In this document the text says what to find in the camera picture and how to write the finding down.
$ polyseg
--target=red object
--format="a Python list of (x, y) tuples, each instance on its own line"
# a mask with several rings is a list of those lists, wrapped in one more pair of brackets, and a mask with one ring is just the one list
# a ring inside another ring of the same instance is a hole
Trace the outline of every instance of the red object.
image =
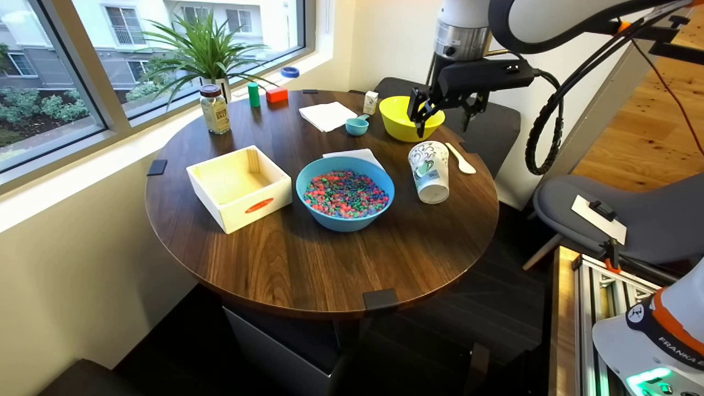
[(270, 88), (270, 89), (266, 89), (266, 103), (269, 103), (269, 105), (284, 105), (284, 103), (289, 103), (289, 89), (285, 89), (285, 88)]

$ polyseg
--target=blue bowl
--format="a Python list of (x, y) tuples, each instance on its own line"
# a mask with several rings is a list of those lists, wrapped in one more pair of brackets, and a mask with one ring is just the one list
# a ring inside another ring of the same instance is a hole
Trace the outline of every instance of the blue bowl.
[(354, 117), (346, 121), (346, 131), (350, 136), (361, 136), (369, 129), (369, 121), (365, 117)]
[[(357, 173), (365, 173), (373, 179), (373, 185), (378, 189), (383, 189), (390, 198), (390, 202), (367, 215), (359, 215), (359, 217), (339, 217), (339, 215), (330, 215), (324, 210), (316, 210), (314, 206), (311, 206), (303, 196), (308, 191), (308, 185), (312, 178), (316, 178), (318, 173), (327, 173), (327, 171), (339, 171), (339, 168), (351, 168)], [(308, 213), (326, 229), (336, 231), (336, 233), (354, 233), (365, 229), (367, 223), (372, 223), (383, 210), (387, 210), (394, 202), (396, 189), (394, 189), (394, 179), (390, 178), (390, 173), (363, 158), (354, 158), (354, 155), (330, 155), (330, 158), (316, 158), (312, 162), (308, 162), (295, 178), (295, 191), (299, 196), (299, 200), (306, 204)]]

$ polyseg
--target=window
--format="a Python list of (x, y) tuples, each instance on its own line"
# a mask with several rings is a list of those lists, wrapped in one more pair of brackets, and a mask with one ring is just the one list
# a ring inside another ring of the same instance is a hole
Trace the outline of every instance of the window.
[(118, 43), (145, 43), (135, 8), (105, 6)]
[(229, 8), (226, 23), (231, 33), (253, 33), (251, 28), (251, 10), (244, 8)]
[[(262, 43), (253, 65), (275, 65), (306, 51), (308, 1), (0, 0), (0, 189), (25, 162), (50, 165), (64, 152), (129, 136), (141, 121), (178, 109), (168, 105), (168, 95), (154, 95), (168, 76), (150, 67), (164, 51), (145, 34), (154, 30), (150, 20), (170, 23), (175, 14), (214, 13), (226, 28), (234, 20), (248, 30), (240, 42)], [(195, 101), (195, 85), (175, 99)]]

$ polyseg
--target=yellow bowl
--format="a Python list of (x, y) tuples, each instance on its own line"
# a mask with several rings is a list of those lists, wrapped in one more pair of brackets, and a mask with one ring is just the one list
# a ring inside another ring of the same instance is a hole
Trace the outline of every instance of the yellow bowl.
[(383, 128), (396, 140), (406, 140), (406, 143), (425, 140), (445, 122), (445, 111), (438, 109), (431, 118), (425, 121), (423, 136), (417, 139), (417, 124), (409, 121), (406, 109), (409, 109), (409, 96), (387, 96), (378, 103)]

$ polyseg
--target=white paper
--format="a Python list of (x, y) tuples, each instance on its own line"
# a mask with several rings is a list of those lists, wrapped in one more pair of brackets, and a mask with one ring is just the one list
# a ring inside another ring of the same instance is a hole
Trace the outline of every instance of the white paper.
[(326, 152), (324, 153), (324, 158), (330, 158), (330, 155), (354, 155), (354, 158), (369, 160), (383, 168), (383, 165), (376, 160), (372, 150), (346, 150), (346, 152)]
[(306, 107), (299, 107), (299, 111), (318, 131), (332, 131), (332, 129), (346, 124), (348, 118), (357, 117), (350, 107), (340, 105), (339, 101), (306, 105)]
[(599, 210), (589, 206), (582, 196), (576, 196), (572, 202), (572, 210), (578, 213), (582, 219), (592, 222), (596, 229), (613, 238), (619, 243), (624, 243), (627, 226), (623, 222), (604, 219)]

